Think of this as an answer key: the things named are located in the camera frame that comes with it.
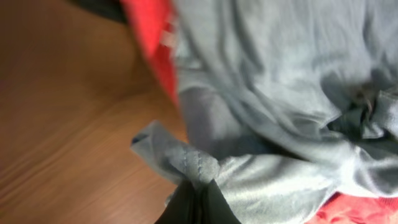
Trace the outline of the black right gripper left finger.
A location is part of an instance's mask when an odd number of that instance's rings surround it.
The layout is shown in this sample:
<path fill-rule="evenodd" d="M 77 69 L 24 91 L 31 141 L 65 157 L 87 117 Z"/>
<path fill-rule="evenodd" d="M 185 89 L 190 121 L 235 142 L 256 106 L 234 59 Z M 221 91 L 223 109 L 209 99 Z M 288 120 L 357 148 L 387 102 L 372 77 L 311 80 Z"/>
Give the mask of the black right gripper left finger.
<path fill-rule="evenodd" d="M 155 224 L 195 224 L 196 202 L 196 192 L 192 183 L 184 180 L 176 188 Z"/>

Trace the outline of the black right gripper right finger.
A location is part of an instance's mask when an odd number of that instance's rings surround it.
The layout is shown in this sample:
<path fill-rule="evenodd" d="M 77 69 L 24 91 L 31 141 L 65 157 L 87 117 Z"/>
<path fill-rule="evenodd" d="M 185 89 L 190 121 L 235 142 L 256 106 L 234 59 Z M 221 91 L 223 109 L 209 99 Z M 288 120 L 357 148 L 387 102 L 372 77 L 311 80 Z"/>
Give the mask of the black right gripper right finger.
<path fill-rule="evenodd" d="M 201 191 L 199 212 L 200 224 L 241 224 L 214 180 Z"/>

